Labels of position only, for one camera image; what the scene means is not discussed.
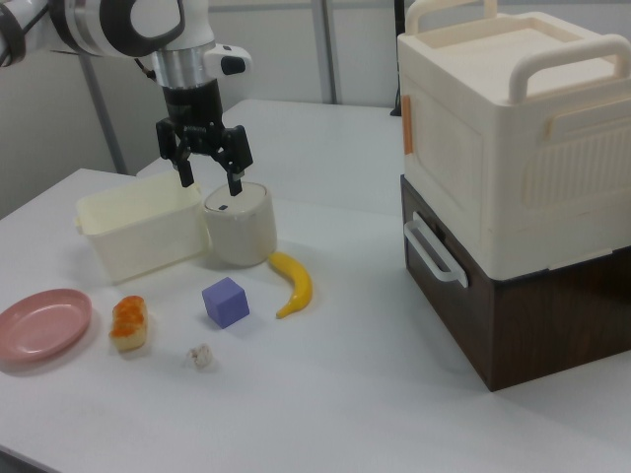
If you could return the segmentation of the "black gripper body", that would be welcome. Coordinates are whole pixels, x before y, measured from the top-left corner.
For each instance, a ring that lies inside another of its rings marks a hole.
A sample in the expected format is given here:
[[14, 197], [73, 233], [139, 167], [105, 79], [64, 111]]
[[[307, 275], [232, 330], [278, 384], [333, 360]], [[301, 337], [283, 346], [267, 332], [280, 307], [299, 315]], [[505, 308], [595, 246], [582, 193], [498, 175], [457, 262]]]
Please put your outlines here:
[[216, 154], [224, 130], [218, 82], [189, 89], [164, 88], [164, 98], [177, 136], [184, 137], [195, 154]]

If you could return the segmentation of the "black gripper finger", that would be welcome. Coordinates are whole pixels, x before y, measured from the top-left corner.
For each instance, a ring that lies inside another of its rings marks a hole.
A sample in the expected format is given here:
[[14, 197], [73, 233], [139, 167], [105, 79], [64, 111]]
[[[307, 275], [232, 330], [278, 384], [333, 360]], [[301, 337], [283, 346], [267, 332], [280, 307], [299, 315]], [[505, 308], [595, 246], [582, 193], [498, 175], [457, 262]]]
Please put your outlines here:
[[239, 195], [243, 191], [241, 179], [245, 175], [245, 169], [253, 163], [246, 131], [242, 125], [225, 128], [221, 132], [219, 147], [213, 159], [226, 172], [230, 195]]
[[183, 129], [164, 118], [156, 123], [160, 157], [170, 161], [179, 175], [182, 187], [189, 187], [194, 183], [194, 177], [188, 160], [190, 146]]

